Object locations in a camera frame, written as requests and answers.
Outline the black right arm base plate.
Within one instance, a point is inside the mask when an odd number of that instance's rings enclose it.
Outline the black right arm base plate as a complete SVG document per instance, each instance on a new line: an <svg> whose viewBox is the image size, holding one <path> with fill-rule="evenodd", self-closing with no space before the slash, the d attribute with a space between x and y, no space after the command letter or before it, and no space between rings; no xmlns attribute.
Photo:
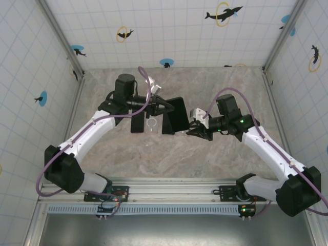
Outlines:
<svg viewBox="0 0 328 246"><path fill-rule="evenodd" d="M255 201L266 201L265 198L251 195L239 195L236 191L235 186L219 186L218 189L212 191L214 195L220 197L222 202L255 202Z"/></svg>

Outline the aluminium corner post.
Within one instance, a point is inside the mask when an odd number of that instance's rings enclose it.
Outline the aluminium corner post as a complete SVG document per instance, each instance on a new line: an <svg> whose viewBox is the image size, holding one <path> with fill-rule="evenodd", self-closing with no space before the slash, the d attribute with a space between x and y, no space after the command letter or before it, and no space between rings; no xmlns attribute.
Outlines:
<svg viewBox="0 0 328 246"><path fill-rule="evenodd" d="M313 0L297 0L296 5L293 9L293 11L290 14L289 19L285 23L282 32L280 33L277 41L275 42L268 59L266 60L264 66L262 67L263 73L267 74L273 65L275 59L277 58L279 52L283 48L283 45L287 41L288 37L290 36L293 29L296 27L296 24L308 5L308 3L311 3Z"/></svg>
<svg viewBox="0 0 328 246"><path fill-rule="evenodd" d="M46 0L35 0L38 6L40 7L41 11L43 12L44 17L48 21L52 31L54 32L56 38L58 39L61 47L63 48L67 59L70 61L73 70L79 76L80 78L83 78L84 76L84 70L82 66L80 65L76 54L73 52L73 49L71 48L67 38L65 37L65 34L63 33L58 21L56 20L55 15L51 11L48 3Z"/></svg>

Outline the aluminium frame leg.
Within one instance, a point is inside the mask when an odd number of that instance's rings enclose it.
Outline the aluminium frame leg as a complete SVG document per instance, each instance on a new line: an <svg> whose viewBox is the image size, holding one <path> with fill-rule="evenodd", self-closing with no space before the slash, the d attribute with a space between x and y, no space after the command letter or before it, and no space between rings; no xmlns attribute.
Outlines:
<svg viewBox="0 0 328 246"><path fill-rule="evenodd" d="M304 212L307 218L310 235L312 236L313 246L325 246L325 238L321 230L318 215L309 210L305 210Z"/></svg>
<svg viewBox="0 0 328 246"><path fill-rule="evenodd" d="M48 205L37 204L23 246L39 246L48 214Z"/></svg>

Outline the grey metal sheet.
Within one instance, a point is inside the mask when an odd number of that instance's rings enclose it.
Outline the grey metal sheet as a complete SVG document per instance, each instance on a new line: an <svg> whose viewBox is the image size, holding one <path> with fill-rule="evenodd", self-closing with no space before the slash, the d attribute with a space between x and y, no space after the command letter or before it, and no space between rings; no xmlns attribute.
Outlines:
<svg viewBox="0 0 328 246"><path fill-rule="evenodd" d="M304 216L49 215L40 246L313 246Z"/></svg>

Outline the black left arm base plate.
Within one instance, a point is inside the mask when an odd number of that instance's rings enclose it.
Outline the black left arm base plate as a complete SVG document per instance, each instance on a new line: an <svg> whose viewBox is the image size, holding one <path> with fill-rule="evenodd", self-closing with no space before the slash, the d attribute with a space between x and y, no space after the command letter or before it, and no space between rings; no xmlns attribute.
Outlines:
<svg viewBox="0 0 328 246"><path fill-rule="evenodd" d="M127 202L129 197L129 186L112 186L109 190L110 194L117 196L121 202ZM87 193L84 195L85 202L118 202L116 197L99 196Z"/></svg>

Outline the aluminium side rail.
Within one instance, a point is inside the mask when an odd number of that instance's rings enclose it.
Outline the aluminium side rail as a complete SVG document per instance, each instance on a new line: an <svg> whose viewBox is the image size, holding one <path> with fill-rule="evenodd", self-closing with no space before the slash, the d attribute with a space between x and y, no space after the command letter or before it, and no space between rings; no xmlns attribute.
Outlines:
<svg viewBox="0 0 328 246"><path fill-rule="evenodd" d="M72 136L70 135L84 83L85 79L82 78L79 81L77 92L74 97L69 123L65 133L67 139L59 146L53 148L52 155L55 156L56 159L45 173L45 176L49 177L51 182L61 188L69 190L71 193L77 190L84 178L84 173L78 161L78 143L73 142L73 139L75 139L79 132Z"/></svg>
<svg viewBox="0 0 328 246"><path fill-rule="evenodd" d="M279 182L283 184L286 180L288 180L289 175L296 176L298 174L292 167L297 168L299 171L303 171L304 165L291 155L291 149L287 142L281 117L279 115L277 104L275 102L273 92L271 90L269 78L264 73L262 73L262 78L269 97L269 102L273 111L274 120L280 136L280 143L277 143L275 140L273 140L273 138L269 134L269 131L265 130L264 135L269 140L264 142L264 161L269 165Z"/></svg>

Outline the small circuit board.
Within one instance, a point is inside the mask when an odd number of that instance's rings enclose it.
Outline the small circuit board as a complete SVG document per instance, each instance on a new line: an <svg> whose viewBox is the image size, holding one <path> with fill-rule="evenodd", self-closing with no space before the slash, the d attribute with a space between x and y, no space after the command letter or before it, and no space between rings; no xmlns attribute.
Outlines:
<svg viewBox="0 0 328 246"><path fill-rule="evenodd" d="M101 203L98 207L97 207L97 214L96 217L99 220L102 219L107 219L107 218L111 218L113 217L120 209L120 205L121 203L118 203L116 205L114 205L113 207L110 208L106 208L103 206L103 204Z"/></svg>
<svg viewBox="0 0 328 246"><path fill-rule="evenodd" d="M244 204L238 206L239 217L242 220L250 219L256 214L256 206L254 204Z"/></svg>

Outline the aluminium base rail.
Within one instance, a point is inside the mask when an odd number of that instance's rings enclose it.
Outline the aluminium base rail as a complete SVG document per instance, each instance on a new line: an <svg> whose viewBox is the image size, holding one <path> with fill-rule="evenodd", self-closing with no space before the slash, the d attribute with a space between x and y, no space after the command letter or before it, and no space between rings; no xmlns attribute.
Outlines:
<svg viewBox="0 0 328 246"><path fill-rule="evenodd" d="M253 176L247 180L232 181L224 179L178 179L178 178L110 178L112 186L129 186L130 204L201 204L201 203L223 203L213 190L219 186L235 186L239 195L251 195L275 200L275 191L281 187L277 180L263 179ZM84 195L88 192L78 190L72 194L65 191L60 192L55 184L43 184L40 188L39 201L43 203L87 203ZM108 196L110 193L95 194Z"/></svg>

